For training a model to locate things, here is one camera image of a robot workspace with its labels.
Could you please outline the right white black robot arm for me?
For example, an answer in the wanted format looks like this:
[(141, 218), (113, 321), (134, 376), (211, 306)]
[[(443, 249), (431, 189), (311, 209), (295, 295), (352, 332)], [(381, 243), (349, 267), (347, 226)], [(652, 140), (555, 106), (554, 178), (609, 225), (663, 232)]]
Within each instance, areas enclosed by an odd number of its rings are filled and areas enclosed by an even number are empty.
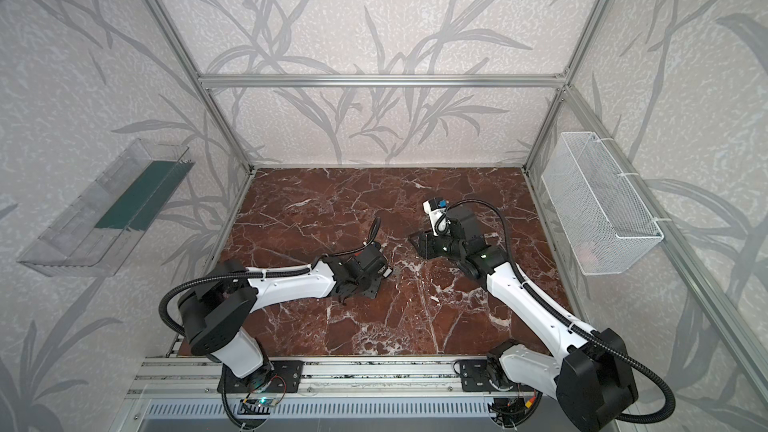
[(488, 244), (471, 210), (442, 198), (423, 207), (431, 228), (409, 238), (418, 255), (451, 261), (521, 318), (548, 350), (541, 354), (521, 344), (494, 349), (489, 375), (497, 388), (532, 387), (555, 399), (581, 431), (602, 429), (637, 400), (631, 367), (579, 336), (578, 328), (591, 326), (535, 285), (503, 247)]

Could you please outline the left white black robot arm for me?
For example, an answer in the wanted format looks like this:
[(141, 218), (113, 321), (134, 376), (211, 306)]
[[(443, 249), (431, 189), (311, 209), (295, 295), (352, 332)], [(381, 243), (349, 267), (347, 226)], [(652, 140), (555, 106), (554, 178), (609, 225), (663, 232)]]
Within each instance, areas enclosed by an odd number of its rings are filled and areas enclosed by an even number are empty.
[(228, 260), (174, 295), (191, 353), (216, 359), (225, 378), (255, 389), (275, 372), (261, 344), (244, 328), (252, 313), (299, 299), (374, 298), (391, 273), (380, 244), (370, 240), (350, 254), (323, 256), (301, 266), (264, 269)]

